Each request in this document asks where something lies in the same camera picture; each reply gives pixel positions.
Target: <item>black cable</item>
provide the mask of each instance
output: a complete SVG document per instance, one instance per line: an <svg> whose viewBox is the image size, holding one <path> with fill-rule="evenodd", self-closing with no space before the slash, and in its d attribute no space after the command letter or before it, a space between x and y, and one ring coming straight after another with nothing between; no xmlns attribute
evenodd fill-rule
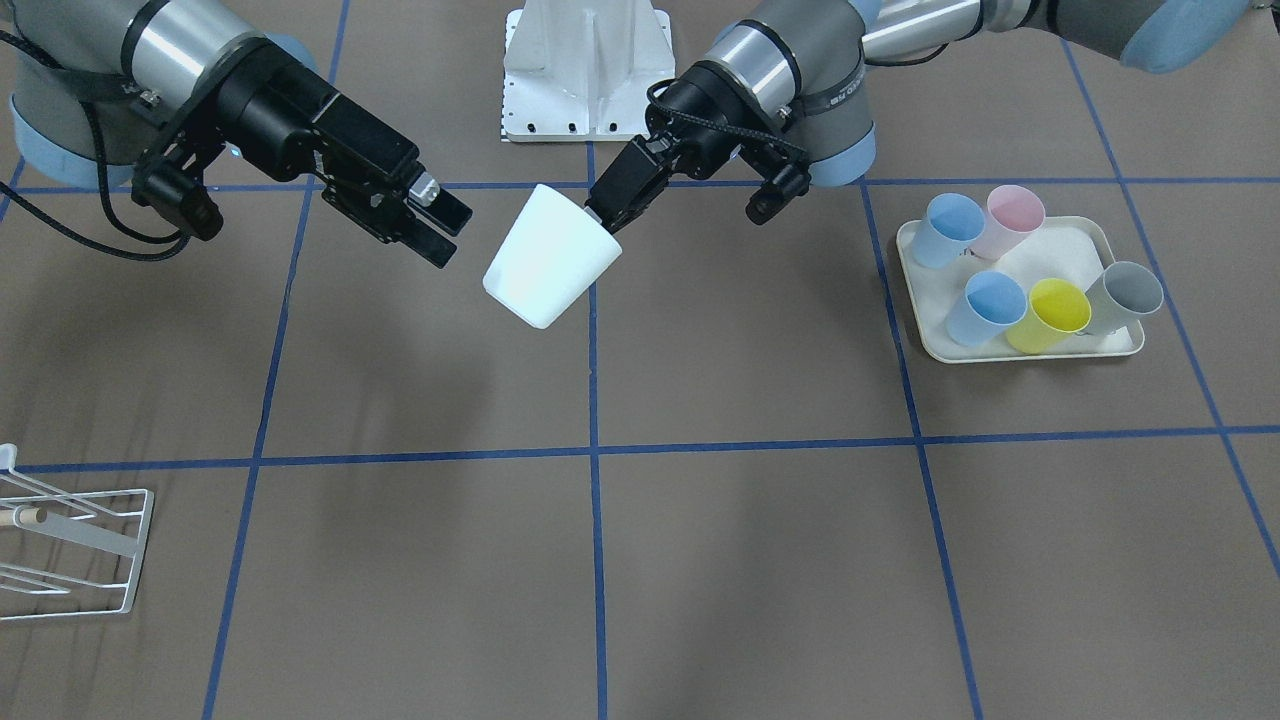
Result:
<svg viewBox="0 0 1280 720"><path fill-rule="evenodd" d="M731 135L733 137L741 137L741 138L746 138L746 140L755 140L758 142L764 142L767 145L776 145L776 146L786 147L787 150L791 150L792 152L795 152L796 161L804 161L804 159L808 156L808 154L809 154L808 150L805 150L804 147L800 147L799 145L795 145L794 142L787 142L786 140L783 140L782 137L778 137L776 135L771 135L771 133L767 133L767 132L760 132L758 129L744 128L744 127L739 127L739 126L730 126L730 124L724 124L724 123L717 123L714 120L708 120L707 118L699 118L698 115L691 115L691 114L685 113L682 110L677 110L677 109L672 108L671 105L667 105L666 102L663 102L658 97L658 91L659 90L666 90L666 88L671 87L671 85L675 83L675 82L676 82L676 78L667 78L664 81L654 83L648 90L648 92L646 92L646 95L649 97L649 104L653 105L654 108L657 108L658 111L662 113L663 115L667 115L668 119L684 120L686 123L700 126L700 127L704 127L704 128L708 128L708 129L713 129L716 132L722 132L724 135Z"/></svg>
<svg viewBox="0 0 1280 720"><path fill-rule="evenodd" d="M90 135L93 136L93 154L97 159L97 200L102 206L102 214L106 215L106 222L111 223L111 227L120 233L151 245L168 245L180 240L180 232L174 232L168 236L151 236L141 233L129 225L125 225L124 222L116 217L115 208L111 206L111 188L106 179L106 142L102 140L102 124L97 117L97 108L95 108L91 102L81 102L81 108L84 110L84 119L88 120Z"/></svg>
<svg viewBox="0 0 1280 720"><path fill-rule="evenodd" d="M19 195L18 191L15 191L14 188L9 187L3 182L0 182L0 193L8 195L10 200L17 202L23 210L35 215L37 220L63 233L68 238L74 240L76 242L83 245L84 247L97 250L99 252L105 252L113 258L120 258L123 260L136 260L138 263L157 263L160 260L168 260L169 258L173 258L174 255L182 252L187 247L187 243L191 242L191 237L184 234L178 238L178 241L173 245L173 247L164 250L161 252L150 252L150 254L129 252L128 250L120 250L118 247L111 247L110 245L102 245L101 242L90 240L82 236L81 233L68 228L67 225L49 217L49 214L41 210L40 208L36 208L29 200Z"/></svg>
<svg viewBox="0 0 1280 720"><path fill-rule="evenodd" d="M945 42L940 45L938 49L934 50L933 53L929 53L923 58L915 58L914 60L867 60L867 64L873 68L910 68L914 65L923 65L924 63L928 63L929 60L933 60L938 55L941 55L947 49L948 45L951 44Z"/></svg>
<svg viewBox="0 0 1280 720"><path fill-rule="evenodd" d="M22 53L26 53L27 55L29 55L32 59L45 65L46 68L58 70L63 69L63 65L56 59L54 59L52 55L45 51L44 47L36 45L35 42L24 37L18 37L12 33L0 31L0 41L12 45L13 47L20 50ZM47 213L37 208L29 200L24 199L18 191L15 191L14 188L9 187L3 182L0 182L0 193L6 195L9 199L17 202L18 206L20 206L23 210L27 210L33 217L36 217L36 219L41 220L42 223L47 224L49 227L54 228L55 231L60 232L68 238L74 240L76 242L86 247L90 247L92 250L97 250L99 252L105 252L108 255L111 255L113 258L120 258L124 260L136 260L140 263L155 263L159 260L168 260L169 258L173 258L178 252L182 252L183 249L187 247L187 243L191 240L189 236L182 232L174 232L169 236L163 236L163 237L145 234L125 225L120 220L120 218L115 214L115 209L111 205L111 191L108 183L108 174L106 174L106 141L102 136L102 124L97 114L97 108L95 108L93 104L91 102L81 102L79 105L84 111L84 119L88 122L90 135L93 138L93 155L95 155L95 164L97 165L99 202L102 206L102 213L106 215L108 222L111 224L113 228L115 228L120 233L133 240L151 245L168 245L170 242L175 245L173 247L169 247L168 250L154 254L131 252L127 250L119 250L116 247L104 245L95 240L90 240L77 233L76 231L72 231L67 225L52 219Z"/></svg>

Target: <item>white tray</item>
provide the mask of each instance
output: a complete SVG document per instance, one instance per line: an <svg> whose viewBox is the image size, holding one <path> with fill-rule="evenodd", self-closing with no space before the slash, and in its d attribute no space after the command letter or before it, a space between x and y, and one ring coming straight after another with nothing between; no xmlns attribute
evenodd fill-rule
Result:
<svg viewBox="0 0 1280 720"><path fill-rule="evenodd" d="M1044 278L1062 278L1080 290L1088 290L1102 269L1116 261L1102 228L1088 218L1048 218L1018 247L996 261L965 254L941 269L925 268L908 251L915 240L919 220L897 231L897 256L906 275L911 309L920 329L924 350L936 360L959 363L1004 363L1009 360L1062 360L1079 357L1123 357L1142 350L1147 336L1142 323L1130 323L1110 336L1075 336L1066 338L1044 355L1027 355L1014 348L1005 336L965 347L947 334L947 313L964 293L969 278L980 270L1000 270L1018 281L1023 290Z"/></svg>

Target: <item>grid line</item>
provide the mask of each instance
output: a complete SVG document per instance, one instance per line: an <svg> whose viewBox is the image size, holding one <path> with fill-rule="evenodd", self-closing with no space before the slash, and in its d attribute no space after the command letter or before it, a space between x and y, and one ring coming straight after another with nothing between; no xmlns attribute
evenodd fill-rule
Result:
<svg viewBox="0 0 1280 720"><path fill-rule="evenodd" d="M342 0L342 10L338 15L338 28L333 42L333 58L329 63L328 81L337 82L338 67L342 60L342 46L347 32L347 18L351 14L351 0ZM250 464L248 478L244 480L244 500L241 506L239 525L236 532L236 546L232 551L232 564L227 574L227 592L223 598L223 612L218 624L218 639L214 644L214 657L209 669L209 685L205 691L205 706L202 720L212 720L214 710L218 705L218 688L221 682L223 661L227 655L227 641L230 634L232 616L236 607L236 593L239 588L239 571L244 560L244 544L248 539L250 520L253 515L253 498L257 491L257 478L261 470L261 459L266 447L266 433L271 421L271 405L275 398L275 383L279 378L280 357L284 354L284 336L289 327L289 300L293 293L293 282L298 274L298 259L302 255L302 243L307 234L307 220L311 215L311 199L315 196L316 183L314 178L307 178L302 208L298 211L297 233L293 238L293 254L289 256L289 272L284 281L284 297L280 300L280 314L276 320L275 342L271 347L271 364L266 374L266 387L262 391L262 416L259 421L257 436L253 441L253 457Z"/></svg>
<svg viewBox="0 0 1280 720"><path fill-rule="evenodd" d="M1280 425L1235 425L1222 432L1231 436L1271 436L1280 434ZM594 448L602 457L628 455L681 455L716 452L760 452L760 451L805 451L805 450L854 450L873 447L910 447L916 442L934 445L1016 445L1028 442L1084 442L1144 439L1169 437L1215 437L1217 428L1144 428L1129 430L1076 430L1042 433L997 433L997 434L956 434L911 437L873 437L836 439L778 439L744 442L689 442L667 445L600 445ZM330 465L375 465L411 462L462 462L481 460L525 460L545 457L588 457L590 446L579 447L527 447L515 450L451 450L435 452L374 452L365 455L280 455L252 457L219 457L207 460L125 460L104 462L59 462L45 465L20 465L18 470L33 475L73 474L73 473L148 473L163 470L207 470L207 469L248 469L253 464L260 468L316 468Z"/></svg>
<svg viewBox="0 0 1280 720"><path fill-rule="evenodd" d="M22 170L24 170L26 168L27 168L27 159L19 155L18 163L14 164L13 167L13 176L9 177L9 187L17 187L18 178L22 177ZM13 199L9 197L8 195L5 195L3 200L0 200L0 223L3 223L5 215L9 214L9 205L12 204Z"/></svg>
<svg viewBox="0 0 1280 720"><path fill-rule="evenodd" d="M1208 378L1204 375L1204 369L1201 366L1199 359L1196 355L1196 348L1192 345L1190 333L1187 331L1185 323L1183 323L1183 315L1178 310L1178 304L1174 301L1174 296L1169 290L1169 282L1165 278L1164 270L1160 268L1160 260L1156 258L1156 249L1152 246L1151 237L1147 234L1147 225L1142 220L1142 214L1138 211L1138 204L1134 201L1133 192L1129 190L1129 183L1125 179L1124 173L1120 170L1120 161L1116 159L1115 149L1111 146L1107 131L1102 126L1102 115L1098 113L1098 108L1093 102L1093 96L1089 94L1089 87L1084 81L1084 73L1080 72L1079 63L1075 61L1075 54L1071 51L1071 46L1065 40L1061 41L1061 45L1062 51L1066 54L1066 60L1071 65L1071 73L1075 76L1075 82L1079 86L1084 104L1088 106L1089 115L1093 118L1093 124L1098 132L1098 137L1102 140L1102 147L1106 150L1107 160L1110 160L1112 170L1115 170L1116 182L1120 184L1120 191L1124 193L1125 202L1129 205L1129 213L1133 215L1134 227L1138 229L1138 238L1142 241L1143 250L1147 254L1147 260L1151 263L1151 269L1160 279L1160 284L1165 287L1165 304L1169 306L1169 314L1174 320L1174 325L1178 328L1178 336L1181 338L1183 350L1185 350L1187 359L1190 361L1192 369L1196 373L1196 380L1199 383L1201 392L1204 395L1204 402L1208 405L1210 415L1213 418L1213 425L1216 427L1217 434L1222 441L1222 447L1226 450L1231 470L1235 473L1235 479L1240 486L1240 492L1244 495L1245 503L1249 507L1249 514L1253 516L1253 523L1258 528L1258 536L1262 539L1262 546L1271 560L1271 569L1275 571L1276 578L1280 579L1280 552L1276 551L1276 543L1271 537L1270 528L1267 528L1266 519L1262 516L1262 509L1258 506L1257 497L1253 495L1253 488L1244 473L1244 466L1240 465L1240 459L1235 452L1235 445L1231 442L1231 434L1226 432L1225 423L1222 421L1222 414L1219 410L1217 401L1213 398L1213 392L1210 389Z"/></svg>
<svg viewBox="0 0 1280 720"><path fill-rule="evenodd" d="M595 184L595 143L586 143L586 183ZM608 623L604 593L604 501L600 489L600 343L599 292L596 283L588 288L588 415L590 418L591 462L591 559L595 585L595 712L598 720L609 717Z"/></svg>
<svg viewBox="0 0 1280 720"><path fill-rule="evenodd" d="M1194 177L1194 178L1125 178L1125 184L1280 184L1280 177ZM32 186L18 187L17 181L9 183L10 187L23 195L97 195L97 190L67 186ZM586 190L589 182L581 181L458 181L443 182L447 190L532 190L535 186L545 184L557 190ZM707 181L671 181L672 188L698 188L698 187L756 187L760 181L750 179L707 179ZM1092 177L955 177L955 178L867 178L864 184L870 187L911 187L911 186L941 186L941 184L1116 184L1115 178ZM306 183L224 183L207 186L210 192L306 192ZM128 187L113 187L113 195L129 195ZM4 208L6 202L0 202Z"/></svg>
<svg viewBox="0 0 1280 720"><path fill-rule="evenodd" d="M938 498L933 488L933 471L929 469L929 456L925 450L927 446L923 442L924 433L920 429L920 415L915 406L915 391L911 389L911 372L906 364L906 350L897 324L897 310L893 307L893 291L890 287L884 251L881 247L876 209L872 206L872 195L867 188L865 178L859 181L858 186L863 196L863 210L867 213L867 229L870 233L872 250L876 252L876 272L879 274L881 286L884 291L884 314L888 319L890 334L893 338L893 351L897 354L897 368L902 380L902 397L906 401L906 414L911 420L911 441L915 446L915 457L920 468L920 480L924 484L924 497L929 506L933 541L938 548L938 565L942 569L942 583L946 587L947 603L951 607L951 623L955 626L960 664L964 670L965 687L969 691L969 705L973 710L974 720L983 720L982 693L978 691L978 676L973 667L973 655L969 652L969 633L965 630L964 612L960 609L960 594L956 592L955 574L951 569L951 552L947 550L942 514L938 510Z"/></svg>

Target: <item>white metal mount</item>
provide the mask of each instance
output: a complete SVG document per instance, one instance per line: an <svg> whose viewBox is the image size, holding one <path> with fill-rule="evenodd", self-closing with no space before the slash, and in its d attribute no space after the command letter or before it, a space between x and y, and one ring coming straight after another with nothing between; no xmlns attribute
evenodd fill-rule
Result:
<svg viewBox="0 0 1280 720"><path fill-rule="evenodd" d="M671 17L649 0L529 0L507 15L502 137L631 140L645 91L675 77Z"/></svg>

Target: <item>white cup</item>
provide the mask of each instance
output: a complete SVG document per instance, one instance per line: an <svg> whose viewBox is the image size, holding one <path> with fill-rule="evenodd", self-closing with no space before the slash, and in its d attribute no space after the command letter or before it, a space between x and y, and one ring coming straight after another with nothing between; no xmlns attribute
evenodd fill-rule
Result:
<svg viewBox="0 0 1280 720"><path fill-rule="evenodd" d="M572 200L534 188L484 274L484 288L538 329L547 329L622 255L622 246Z"/></svg>

